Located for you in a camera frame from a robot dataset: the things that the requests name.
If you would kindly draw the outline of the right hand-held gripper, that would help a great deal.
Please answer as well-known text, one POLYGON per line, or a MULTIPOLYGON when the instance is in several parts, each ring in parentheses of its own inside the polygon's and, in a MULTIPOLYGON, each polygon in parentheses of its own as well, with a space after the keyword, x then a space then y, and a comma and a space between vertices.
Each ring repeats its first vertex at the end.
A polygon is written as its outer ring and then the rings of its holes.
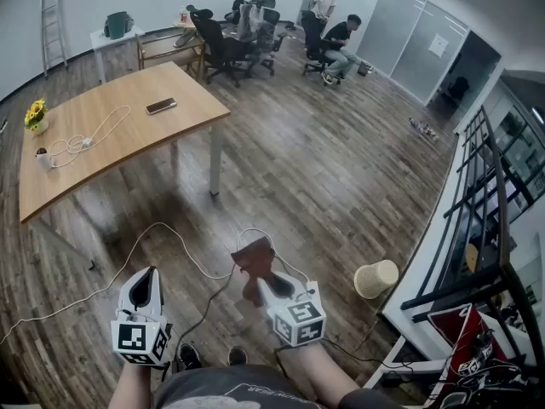
POLYGON ((303 283, 287 273, 273 272, 270 284, 258 278, 257 285, 272 330, 283 343, 300 347, 324 337, 326 315, 315 281, 303 283))

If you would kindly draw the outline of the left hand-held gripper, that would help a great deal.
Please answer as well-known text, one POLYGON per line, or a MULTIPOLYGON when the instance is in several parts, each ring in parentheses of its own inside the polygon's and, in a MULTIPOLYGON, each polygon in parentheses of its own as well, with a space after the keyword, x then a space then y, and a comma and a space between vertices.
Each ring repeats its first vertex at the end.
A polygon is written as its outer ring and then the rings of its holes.
POLYGON ((172 324, 163 315, 145 314, 132 309, 160 314, 164 305, 161 278, 151 266, 131 276, 119 293, 116 319, 111 322, 112 350, 126 362, 139 366, 166 366, 166 350, 172 324))

